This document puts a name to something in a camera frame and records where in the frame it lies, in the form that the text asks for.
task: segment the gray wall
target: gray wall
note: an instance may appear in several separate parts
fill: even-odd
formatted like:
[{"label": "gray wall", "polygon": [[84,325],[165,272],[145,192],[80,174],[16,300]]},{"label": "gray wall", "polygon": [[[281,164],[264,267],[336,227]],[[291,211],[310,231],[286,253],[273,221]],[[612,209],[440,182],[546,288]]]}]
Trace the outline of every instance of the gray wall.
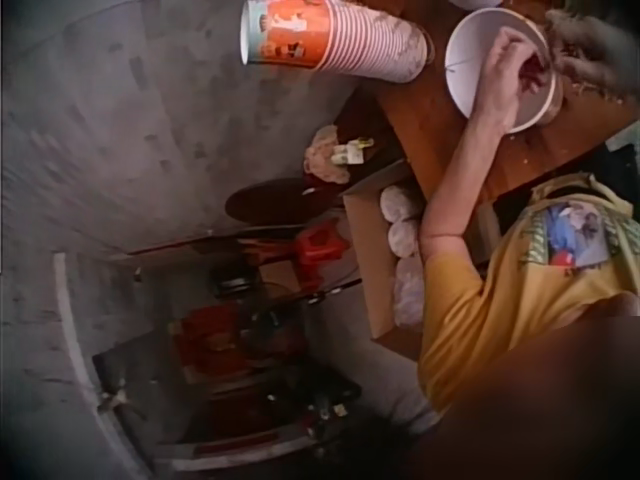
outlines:
[{"label": "gray wall", "polygon": [[73,378],[52,252],[233,228],[227,196],[299,172],[353,82],[243,67],[240,0],[4,3],[3,448],[37,478],[124,478]]}]

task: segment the dough ball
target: dough ball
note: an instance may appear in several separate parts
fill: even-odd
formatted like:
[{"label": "dough ball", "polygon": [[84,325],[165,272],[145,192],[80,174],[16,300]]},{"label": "dough ball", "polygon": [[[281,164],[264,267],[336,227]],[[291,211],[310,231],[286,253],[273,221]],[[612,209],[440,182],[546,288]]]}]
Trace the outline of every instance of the dough ball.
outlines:
[{"label": "dough ball", "polygon": [[401,258],[396,266],[393,316],[398,327],[422,327],[424,271],[419,256]]},{"label": "dough ball", "polygon": [[389,247],[396,257],[407,258],[418,253],[417,220],[401,220],[389,228]]},{"label": "dough ball", "polygon": [[396,223],[419,215],[422,201],[415,192],[391,185],[380,194],[380,210],[387,222]]}]

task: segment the graphic print on shirt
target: graphic print on shirt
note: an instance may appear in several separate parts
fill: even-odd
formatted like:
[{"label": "graphic print on shirt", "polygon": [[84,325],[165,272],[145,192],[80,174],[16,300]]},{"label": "graphic print on shirt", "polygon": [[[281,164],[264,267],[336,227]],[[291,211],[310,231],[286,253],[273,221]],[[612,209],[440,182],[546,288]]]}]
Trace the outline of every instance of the graphic print on shirt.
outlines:
[{"label": "graphic print on shirt", "polygon": [[[633,221],[624,219],[632,229]],[[620,252],[617,222],[598,205],[567,201],[535,212],[522,235],[529,247],[522,263],[572,269],[595,268]]]}]

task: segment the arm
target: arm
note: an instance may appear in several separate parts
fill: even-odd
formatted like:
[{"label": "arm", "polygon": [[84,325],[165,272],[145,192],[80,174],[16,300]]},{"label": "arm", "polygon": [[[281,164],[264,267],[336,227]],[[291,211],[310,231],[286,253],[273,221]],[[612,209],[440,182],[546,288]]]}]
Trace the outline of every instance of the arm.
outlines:
[{"label": "arm", "polygon": [[514,30],[504,28],[496,38],[483,67],[469,123],[422,219],[420,250],[425,262],[444,252],[470,261],[462,235],[500,140],[515,124],[522,92],[520,69],[535,54],[535,46]]},{"label": "arm", "polygon": [[482,119],[472,119],[462,134],[444,178],[429,201],[420,227],[423,260],[453,252],[469,258],[462,235],[493,164],[502,135]]}]

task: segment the yellow shirt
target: yellow shirt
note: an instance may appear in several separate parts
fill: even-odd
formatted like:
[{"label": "yellow shirt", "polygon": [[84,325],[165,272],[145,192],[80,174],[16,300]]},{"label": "yellow shirt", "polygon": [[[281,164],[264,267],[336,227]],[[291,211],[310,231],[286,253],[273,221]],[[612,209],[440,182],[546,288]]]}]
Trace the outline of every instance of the yellow shirt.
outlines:
[{"label": "yellow shirt", "polygon": [[[589,186],[607,200],[553,190]],[[451,253],[425,265],[426,304],[420,383],[446,410],[473,371],[553,328],[567,311],[623,291],[640,294],[640,225],[631,206],[593,177],[563,177],[534,190],[502,239],[486,281]]]}]

